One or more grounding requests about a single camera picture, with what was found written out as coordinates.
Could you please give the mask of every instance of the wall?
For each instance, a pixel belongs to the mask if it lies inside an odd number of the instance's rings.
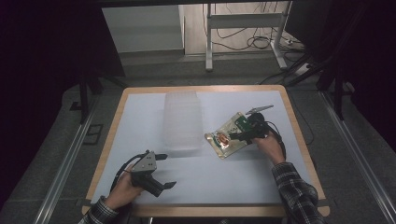
[[[103,8],[118,53],[184,49],[179,6]]]

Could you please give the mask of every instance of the metal rail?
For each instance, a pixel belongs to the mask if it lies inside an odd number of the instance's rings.
[[[76,156],[81,147],[82,141],[88,128],[90,127],[93,114],[95,112],[97,103],[99,102],[100,96],[94,95],[92,97],[92,101],[90,104],[90,113],[85,120],[84,123],[80,124],[78,127],[78,132],[76,133],[75,138],[67,150],[66,155],[64,156],[64,160],[61,163],[61,166],[56,174],[55,178],[52,181],[51,186],[49,187],[49,191],[41,204],[40,209],[38,210],[37,216],[35,217],[34,224],[47,224],[50,221],[50,217],[52,216],[53,210],[56,206],[56,203],[61,196],[62,190],[64,189],[64,184],[66,182],[67,177],[70,174],[70,171],[73,167]]]
[[[323,91],[320,91],[319,95],[323,98],[323,101],[330,116],[332,117],[332,120],[334,121],[336,128],[346,142],[347,148],[349,149],[353,160],[357,163],[358,168],[361,170],[361,175],[366,181],[370,191],[373,193],[388,223],[396,223],[396,210],[392,199],[389,197],[384,186],[378,180],[372,168],[370,167],[370,164],[365,159],[359,145],[353,138],[347,125],[336,115],[335,111],[333,110],[332,99],[327,93]]]

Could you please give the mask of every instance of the finger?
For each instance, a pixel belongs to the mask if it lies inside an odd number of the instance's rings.
[[[275,134],[274,134],[273,132],[271,132],[271,131],[268,131],[268,136],[273,136],[273,137],[275,137]]]
[[[134,167],[134,163],[131,163],[125,170],[131,172]]]
[[[266,138],[253,138],[252,141],[254,143],[259,143],[259,142],[262,142],[262,141],[267,141],[267,139]]]

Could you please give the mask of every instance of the black cable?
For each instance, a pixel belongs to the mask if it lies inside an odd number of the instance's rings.
[[[285,59],[287,59],[288,61],[290,61],[290,62],[292,62],[292,63],[295,63],[295,62],[298,61],[298,59],[297,59],[297,60],[292,60],[291,58],[289,58],[289,57],[287,56],[288,53],[293,53],[293,52],[292,52],[292,51],[284,52],[284,53],[283,53],[283,57],[284,57]]]
[[[203,16],[203,20],[204,20],[204,31],[205,31],[205,35],[207,36],[206,27],[205,27],[205,11],[204,11],[204,4],[202,4],[202,16]],[[246,29],[247,29],[247,28],[244,28],[244,29],[242,29],[242,30],[240,30],[240,31],[238,31],[238,32],[236,32],[236,33],[234,33],[234,34],[231,34],[230,36],[236,35],[236,34],[242,32],[243,30],[246,30]],[[259,28],[256,28],[256,30],[254,31],[253,37],[251,37],[251,38],[249,38],[249,39],[247,40],[247,46],[244,47],[244,48],[241,48],[241,49],[235,49],[235,48],[229,47],[229,46],[227,46],[227,45],[220,44],[220,43],[213,42],[213,41],[212,41],[212,44],[214,44],[214,45],[220,45],[220,46],[223,46],[224,48],[232,49],[232,50],[244,50],[244,49],[248,49],[248,48],[265,49],[265,48],[267,48],[267,47],[270,45],[270,39],[269,39],[268,37],[266,37],[266,36],[255,36],[255,34],[257,33],[257,30],[258,30],[258,29],[259,29]],[[259,46],[256,45],[256,42],[257,42],[257,41],[263,41],[263,40],[266,40],[266,41],[268,42],[268,44],[267,44],[266,46],[264,46],[264,47],[259,47]]]
[[[275,125],[273,122],[271,122],[271,121],[267,121],[267,120],[266,120],[265,122],[272,124],[272,125],[274,126],[274,128],[276,129],[276,132],[277,132],[277,134],[279,134],[279,135],[280,135],[280,132],[279,132],[279,130],[277,129],[276,125]]]
[[[286,71],[283,71],[283,72],[280,72],[280,73],[271,75],[271,76],[269,76],[269,77],[266,77],[263,81],[261,81],[261,82],[259,83],[259,85],[262,85],[266,80],[268,80],[268,79],[270,79],[270,78],[280,76],[280,75],[282,75],[282,74],[284,74],[284,73],[286,73]]]
[[[293,104],[294,104],[294,107],[296,108],[296,110],[298,111],[298,113],[299,113],[299,114],[301,115],[301,117],[303,118],[303,120],[304,120],[306,126],[307,126],[308,129],[309,129],[309,132],[311,132],[312,139],[311,139],[308,143],[305,143],[307,146],[309,146],[309,145],[311,145],[311,144],[314,142],[314,140],[315,140],[314,131],[312,131],[311,126],[309,125],[308,121],[306,121],[306,118],[304,117],[303,113],[300,111],[299,107],[297,106],[293,94],[292,94],[290,91],[288,91],[288,90],[286,90],[286,92],[287,92],[288,95],[290,96],[290,99],[292,100],[292,102],[293,102]]]
[[[280,48],[280,49],[283,49],[283,50],[289,50],[289,51],[305,52],[305,49],[292,49],[292,48],[289,48],[289,47],[287,47],[287,46],[284,46],[284,45],[282,45],[282,44],[280,44],[280,43],[279,43],[279,48]]]
[[[228,38],[228,37],[230,37],[230,36],[233,36],[233,35],[237,35],[237,34],[239,34],[239,33],[241,33],[242,31],[244,31],[244,30],[246,30],[247,28],[243,28],[243,29],[241,29],[241,30],[239,30],[239,31],[237,31],[237,32],[235,32],[235,33],[233,33],[233,34],[230,34],[230,35],[226,35],[226,36],[221,36],[220,34],[219,34],[219,29],[216,29],[216,32],[218,33],[218,36],[221,38],[221,39],[225,39],[225,38]]]
[[[111,190],[114,189],[114,187],[116,187],[117,182],[119,181],[120,176],[122,175],[122,173],[125,171],[125,168],[129,165],[129,163],[131,163],[132,161],[134,161],[137,158],[142,158],[145,154],[139,154],[136,155],[134,157],[132,157],[131,159],[129,159],[127,162],[125,162],[121,168],[117,171],[116,176],[114,177],[113,183],[111,184],[111,188],[110,188],[110,192]]]
[[[260,2],[257,6],[256,6],[256,8],[254,8],[254,11],[253,11],[253,13],[255,13],[256,12],[256,10],[257,10],[257,8],[259,8],[259,6],[261,6],[262,5],[262,2]]]
[[[262,12],[265,12],[266,8],[267,8],[267,2],[265,2],[264,9],[262,10]]]
[[[288,40],[285,36],[281,36],[281,38],[284,39],[284,40]],[[296,41],[293,40],[293,42],[294,43],[301,43],[300,41],[297,41],[297,40]]]
[[[267,81],[267,80],[270,79],[270,78],[277,77],[277,76],[281,76],[281,75],[284,75],[284,76],[283,76],[282,79],[280,79],[279,81],[281,81],[281,83],[283,83],[283,82],[285,81],[285,78],[286,78],[288,75],[290,75],[290,74],[292,73],[292,71],[293,71],[293,69],[295,68],[295,66],[297,66],[297,64],[299,64],[299,63],[303,60],[303,58],[304,58],[305,55],[307,55],[307,54],[305,53],[303,56],[301,56],[296,62],[294,62],[294,64],[291,65],[291,67],[290,67],[288,70],[285,70],[285,71],[283,71],[283,72],[280,72],[280,73],[271,75],[271,76],[269,76],[269,77],[266,77],[263,81],[261,81],[261,82],[259,83],[259,85],[264,84],[264,82]]]

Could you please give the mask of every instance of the metal frame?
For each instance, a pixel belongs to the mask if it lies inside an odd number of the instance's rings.
[[[340,135],[343,137],[347,148],[349,149],[349,153],[352,156],[353,160],[356,162],[359,170],[361,171],[361,175],[367,183],[370,191],[373,193],[376,202],[379,205],[379,208],[382,210],[385,218],[388,223],[396,223],[396,208],[393,204],[392,199],[389,197],[386,189],[376,177],[374,171],[372,170],[369,162],[365,159],[363,153],[361,152],[361,148],[358,143],[354,139],[352,133],[349,131],[347,124],[338,118],[336,112],[332,109],[333,102],[328,93],[320,91],[319,95],[323,99],[324,104],[327,107],[327,110],[334,121],[336,128],[338,129]]]
[[[280,53],[279,42],[289,15],[290,4],[291,2],[288,2],[282,13],[237,15],[212,15],[211,4],[207,4],[206,71],[210,72],[213,70],[212,29],[256,27],[278,27],[276,38],[270,44],[280,69],[286,69],[287,65],[283,55]]]
[[[79,125],[78,132],[72,142],[72,145],[67,150],[66,155],[64,156],[64,160],[61,163],[58,173],[52,181],[51,186],[49,187],[49,191],[38,210],[37,216],[33,223],[49,223],[50,217],[52,216],[53,210],[55,209],[56,203],[61,196],[62,190],[64,189],[64,184],[66,183],[67,177],[70,174],[70,171],[75,162],[76,156],[79,152],[81,144],[84,140],[85,134],[90,127],[93,114],[95,112],[96,106],[99,102],[100,96],[93,96],[90,106],[90,113],[86,118],[85,122]]]

